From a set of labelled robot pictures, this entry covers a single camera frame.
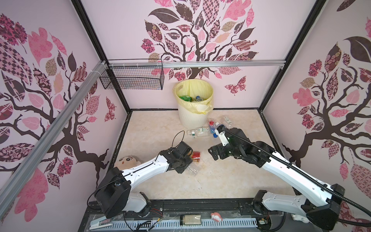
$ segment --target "pink wall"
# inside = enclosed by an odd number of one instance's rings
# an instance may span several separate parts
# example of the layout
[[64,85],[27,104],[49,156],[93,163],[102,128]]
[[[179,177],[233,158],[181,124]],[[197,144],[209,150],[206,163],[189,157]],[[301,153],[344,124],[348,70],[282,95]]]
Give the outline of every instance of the pink wall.
[[[169,62],[202,61],[201,55],[204,52],[205,61],[216,60],[219,56],[224,56],[223,60],[229,60],[233,55],[246,52],[249,54],[245,57],[254,60],[284,59],[314,2],[301,1],[298,4],[295,0],[110,0],[102,4],[99,0],[83,1],[109,59],[161,57],[166,60],[168,57]],[[210,11],[204,10],[208,4],[218,7],[213,7]],[[170,12],[174,17],[161,17],[164,16],[161,12]],[[182,17],[180,12],[185,12],[185,15]],[[199,22],[197,18],[200,15],[206,22],[205,30],[195,27],[191,29],[192,21]],[[234,29],[240,23],[242,28],[234,36]],[[252,31],[251,35],[245,38],[243,35],[249,30]],[[218,32],[214,33],[213,38],[207,38],[211,31]],[[156,41],[152,33],[157,36],[158,32],[161,35]],[[244,41],[243,44],[233,45],[240,41]],[[123,92],[131,108],[176,108],[177,104],[171,93],[174,84],[182,79],[202,78],[214,88],[215,107],[259,107],[277,70],[276,66],[239,67],[230,71],[193,68],[192,74],[187,76],[187,68],[183,68],[173,70],[174,75],[179,72],[178,78],[169,75],[172,71],[165,70],[162,91],[125,89]],[[243,77],[246,87],[239,88],[237,84]],[[238,92],[231,93],[225,87],[229,85],[229,88]]]
[[[371,2],[342,3],[329,1],[264,113],[290,161],[369,209]],[[346,204],[341,218],[369,220]]]
[[[1,10],[3,186],[99,59],[70,1],[16,0]],[[76,231],[125,117],[115,91],[98,80],[1,219],[1,231]]]

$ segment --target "plush toy face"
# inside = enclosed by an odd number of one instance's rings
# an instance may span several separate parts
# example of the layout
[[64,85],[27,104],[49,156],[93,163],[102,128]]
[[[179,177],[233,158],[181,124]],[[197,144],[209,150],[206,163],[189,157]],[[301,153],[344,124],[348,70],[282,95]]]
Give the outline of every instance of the plush toy face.
[[132,156],[125,156],[118,158],[115,162],[115,167],[117,167],[119,170],[124,170],[124,169],[130,169],[132,167],[138,166],[140,164],[139,161],[137,161],[134,157]]

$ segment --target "butterfly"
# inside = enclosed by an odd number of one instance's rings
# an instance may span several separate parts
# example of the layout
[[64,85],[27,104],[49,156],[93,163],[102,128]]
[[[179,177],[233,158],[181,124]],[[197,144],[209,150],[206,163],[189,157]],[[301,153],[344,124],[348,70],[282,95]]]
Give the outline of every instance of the butterfly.
[[116,109],[116,106],[111,103],[111,101],[106,97],[106,102],[108,106],[108,113],[106,114],[106,117],[104,117],[104,121],[107,122],[108,120],[113,120],[115,118],[114,111]]
[[244,84],[246,82],[246,76],[244,76],[243,78],[241,78],[237,85],[226,85],[224,87],[226,87],[228,90],[231,91],[231,93],[233,93],[235,95],[235,93],[238,92],[238,90],[245,90],[246,91],[246,85]]

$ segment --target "wire basket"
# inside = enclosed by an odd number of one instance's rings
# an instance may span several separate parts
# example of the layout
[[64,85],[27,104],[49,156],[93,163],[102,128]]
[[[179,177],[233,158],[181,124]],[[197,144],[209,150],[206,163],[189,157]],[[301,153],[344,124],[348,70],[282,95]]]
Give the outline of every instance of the wire basket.
[[162,61],[160,59],[141,60],[149,60],[150,63],[125,63],[122,66],[106,69],[100,76],[103,87],[162,90],[165,79]]

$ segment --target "trash can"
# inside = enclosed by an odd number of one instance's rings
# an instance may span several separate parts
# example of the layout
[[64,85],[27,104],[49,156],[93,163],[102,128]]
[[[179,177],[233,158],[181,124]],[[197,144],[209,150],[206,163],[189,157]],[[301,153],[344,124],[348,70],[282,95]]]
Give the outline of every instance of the trash can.
[[[173,93],[178,102],[180,122],[184,127],[195,129],[205,125],[207,114],[213,110],[213,92],[209,83],[199,79],[188,79],[175,85]],[[188,102],[179,98],[185,95],[192,99],[200,96],[204,100]]]

